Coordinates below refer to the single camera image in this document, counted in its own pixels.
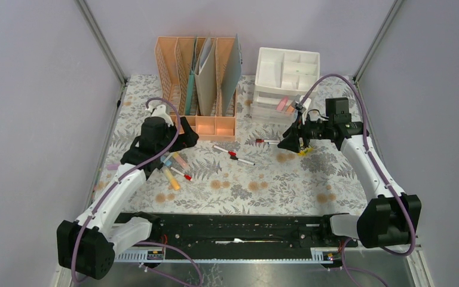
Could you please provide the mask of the teal folder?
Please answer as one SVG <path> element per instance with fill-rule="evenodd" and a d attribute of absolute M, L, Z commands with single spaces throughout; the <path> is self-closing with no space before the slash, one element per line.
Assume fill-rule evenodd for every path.
<path fill-rule="evenodd" d="M 194 37 L 193 42 L 193 50 L 192 50 L 192 57 L 191 57 L 191 66 L 189 69 L 188 75 L 188 85 L 187 85 L 187 93 L 186 93 L 186 105 L 185 105 L 185 115 L 190 115 L 191 113 L 191 102 L 192 97 L 194 94 L 194 70 L 195 70 L 195 63 L 197 60 L 197 37 Z"/>

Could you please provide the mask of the white plastic drawer unit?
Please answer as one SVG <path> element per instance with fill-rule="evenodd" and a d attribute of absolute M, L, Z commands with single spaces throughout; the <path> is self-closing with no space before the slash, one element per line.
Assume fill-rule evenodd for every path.
<path fill-rule="evenodd" d="M 300 102 L 320 78 L 320 53 L 261 47 L 256 67 L 250 116 L 264 124 L 290 125 L 296 118 L 276 111 L 287 96 L 289 105 Z"/>

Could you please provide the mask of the light blue folder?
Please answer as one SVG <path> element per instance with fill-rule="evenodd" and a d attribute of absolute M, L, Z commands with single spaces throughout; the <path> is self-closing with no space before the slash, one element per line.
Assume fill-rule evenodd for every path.
<path fill-rule="evenodd" d="M 221 82 L 221 116 L 227 115 L 238 81 L 240 80 L 242 73 L 241 66 L 241 47 L 239 37 L 236 34 Z"/>

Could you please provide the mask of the yellow highlighter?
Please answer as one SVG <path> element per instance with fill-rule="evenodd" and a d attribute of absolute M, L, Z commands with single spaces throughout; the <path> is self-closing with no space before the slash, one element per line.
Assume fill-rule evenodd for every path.
<path fill-rule="evenodd" d="M 171 173 L 170 169 L 167 166 L 163 166 L 161 171 L 163 172 L 164 176 L 168 179 L 168 181 L 169 181 L 170 185 L 172 186 L 172 188 L 175 191 L 179 191 L 180 190 L 180 185 L 179 185 L 178 181 L 176 180 L 176 178 Z"/>

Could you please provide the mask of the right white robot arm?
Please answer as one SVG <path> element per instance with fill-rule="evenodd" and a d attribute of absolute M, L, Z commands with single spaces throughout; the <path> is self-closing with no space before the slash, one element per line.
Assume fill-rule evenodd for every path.
<path fill-rule="evenodd" d="M 407 194 L 392 178 L 375 149 L 366 124 L 353 121 L 348 99 L 326 100 L 326 115 L 312 120 L 301 103 L 295 104 L 291 126 L 278 147 L 300 152 L 311 140 L 329 140 L 348 160 L 363 187 L 367 205 L 360 215 L 340 213 L 326 216 L 328 224 L 319 230 L 320 241 L 336 245 L 342 237 L 356 239 L 366 248 L 416 245 L 416 230 L 422 204 L 418 196 Z"/>

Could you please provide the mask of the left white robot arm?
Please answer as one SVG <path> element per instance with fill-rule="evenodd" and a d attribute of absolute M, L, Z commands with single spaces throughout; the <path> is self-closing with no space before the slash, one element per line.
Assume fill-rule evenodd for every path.
<path fill-rule="evenodd" d="M 179 123 L 176 126 L 168 115 L 145 118 L 113 181 L 76 220 L 58 226 L 59 264 L 71 270 L 74 282 L 80 282 L 77 274 L 102 279 L 117 255 L 141 241 L 153 246 L 161 240 L 160 219 L 155 215 L 138 212 L 117 228 L 113 224 L 130 196 L 164 166 L 161 156 L 196 145 L 199 136 L 186 117 L 181 116 Z"/>

